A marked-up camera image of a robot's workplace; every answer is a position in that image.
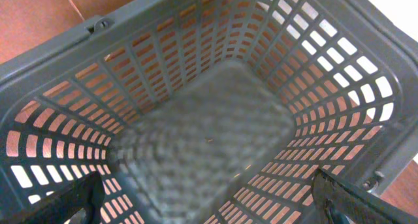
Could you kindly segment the dark grey plastic basket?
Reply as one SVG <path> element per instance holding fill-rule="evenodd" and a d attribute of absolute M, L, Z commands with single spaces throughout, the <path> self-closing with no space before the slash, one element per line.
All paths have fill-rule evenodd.
<path fill-rule="evenodd" d="M 1 220 L 92 172 L 100 223 L 320 223 L 417 153 L 417 42 L 369 0 L 135 0 L 1 66 Z"/>

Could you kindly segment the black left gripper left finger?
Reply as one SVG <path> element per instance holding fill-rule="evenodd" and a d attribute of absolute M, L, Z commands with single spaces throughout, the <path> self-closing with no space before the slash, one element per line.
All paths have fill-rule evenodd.
<path fill-rule="evenodd" d="M 82 223 L 100 223 L 105 198 L 99 172 L 92 172 L 36 202 L 32 207 L 1 220 L 1 223 L 64 223 L 80 210 Z"/>

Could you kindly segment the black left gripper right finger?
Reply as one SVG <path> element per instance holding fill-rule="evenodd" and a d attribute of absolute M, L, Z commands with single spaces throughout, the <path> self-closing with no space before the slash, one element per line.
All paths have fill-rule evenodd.
<path fill-rule="evenodd" d="M 312 197 L 320 223 L 417 223 L 415 216 L 323 169 L 314 172 Z"/>

